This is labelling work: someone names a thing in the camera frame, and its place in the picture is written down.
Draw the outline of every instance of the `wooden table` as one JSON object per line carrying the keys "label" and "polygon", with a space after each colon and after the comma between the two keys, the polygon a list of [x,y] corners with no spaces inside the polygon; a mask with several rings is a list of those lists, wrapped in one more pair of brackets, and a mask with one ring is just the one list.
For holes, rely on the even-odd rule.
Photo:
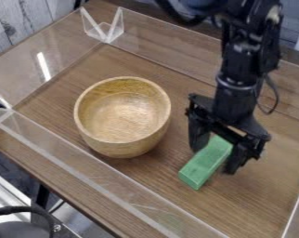
{"label": "wooden table", "polygon": [[[115,6],[104,2],[92,1],[87,9],[91,13],[97,11],[97,14],[103,14],[104,19],[111,19],[115,14]],[[75,22],[71,31],[77,27]],[[213,41],[212,44],[207,50],[219,58],[220,42]],[[271,116],[256,113],[259,121],[272,133],[267,155],[257,162],[251,161],[235,176],[216,176],[212,182],[195,192],[177,179],[177,172],[192,156],[184,109],[188,93],[201,92],[207,96],[215,93],[215,87],[211,85],[211,75],[215,75],[215,72],[209,67],[213,60],[212,57],[204,57],[205,64],[201,67],[209,76],[204,77],[203,82],[116,47],[100,45],[18,103],[14,110],[95,154],[228,236],[280,237],[299,195],[299,68],[284,63],[283,69],[273,74],[287,95],[280,104],[280,112]],[[84,89],[100,80],[121,75],[148,78],[164,88],[172,102],[171,126],[165,138],[151,152],[128,160],[105,158],[92,152],[79,135],[73,120],[75,103]],[[0,152],[116,235],[163,236],[149,224],[112,203],[1,129]],[[87,175],[93,169],[99,169],[93,160],[69,157],[68,155],[64,162]]]}

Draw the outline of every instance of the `green block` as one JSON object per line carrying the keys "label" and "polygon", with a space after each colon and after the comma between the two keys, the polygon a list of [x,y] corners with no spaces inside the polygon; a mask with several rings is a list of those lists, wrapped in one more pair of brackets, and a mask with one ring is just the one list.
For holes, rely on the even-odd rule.
{"label": "green block", "polygon": [[208,145],[196,153],[179,172],[180,180],[199,190],[205,181],[228,158],[233,145],[221,137],[215,136]]}

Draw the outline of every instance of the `cable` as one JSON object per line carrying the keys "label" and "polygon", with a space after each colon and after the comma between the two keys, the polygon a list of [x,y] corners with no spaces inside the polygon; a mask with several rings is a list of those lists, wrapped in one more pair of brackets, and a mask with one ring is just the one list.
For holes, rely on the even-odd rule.
{"label": "cable", "polygon": [[272,108],[268,111],[265,111],[264,108],[263,108],[263,105],[257,101],[259,96],[256,94],[256,90],[255,90],[255,100],[256,100],[256,105],[257,105],[257,108],[260,109],[260,111],[263,111],[267,115],[269,115],[269,114],[273,113],[273,111],[275,111],[275,109],[276,109],[276,107],[279,105],[280,94],[279,94],[279,91],[277,91],[277,87],[276,87],[276,85],[275,85],[275,83],[272,81],[272,78],[268,75],[265,75],[264,81],[265,81],[267,85],[269,86],[269,88],[272,89],[272,92],[275,94],[275,104],[273,104]]}
{"label": "cable", "polygon": [[0,207],[0,216],[14,214],[14,213],[36,213],[45,218],[49,225],[49,238],[54,237],[54,220],[52,216],[40,208],[40,207],[30,207],[30,206],[5,206]]}
{"label": "cable", "polygon": [[53,214],[61,208],[64,204],[65,204],[65,201],[61,201],[61,203],[53,209],[49,210],[49,213]]}
{"label": "cable", "polygon": [[192,20],[187,20],[183,15],[173,8],[173,5],[167,0],[155,0],[160,8],[167,12],[167,14],[184,26],[199,25],[205,18],[195,16]]}

